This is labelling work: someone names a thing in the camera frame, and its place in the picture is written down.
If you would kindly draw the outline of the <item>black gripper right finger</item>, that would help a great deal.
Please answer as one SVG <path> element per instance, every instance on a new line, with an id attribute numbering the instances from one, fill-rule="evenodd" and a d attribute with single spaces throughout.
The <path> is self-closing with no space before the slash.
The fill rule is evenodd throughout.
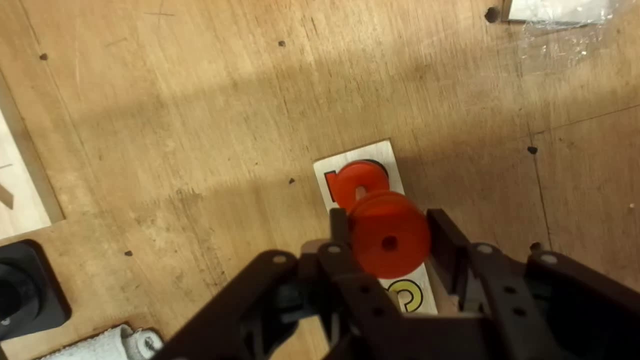
<path id="1" fill-rule="evenodd" d="M 461 312 L 477 314 L 508 360 L 552 360 L 553 339 L 511 259 L 472 242 L 440 208 L 425 213 L 431 263 Z"/>

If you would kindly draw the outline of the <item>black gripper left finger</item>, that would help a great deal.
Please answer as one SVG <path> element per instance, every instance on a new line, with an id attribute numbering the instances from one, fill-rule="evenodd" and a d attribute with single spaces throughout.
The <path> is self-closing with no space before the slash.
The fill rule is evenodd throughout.
<path id="1" fill-rule="evenodd" d="M 319 246 L 317 263 L 328 286 L 328 308 L 322 312 L 328 358 L 391 360 L 398 312 L 380 283 L 355 265 L 348 216 L 339 208 L 329 213 L 329 240 Z"/>

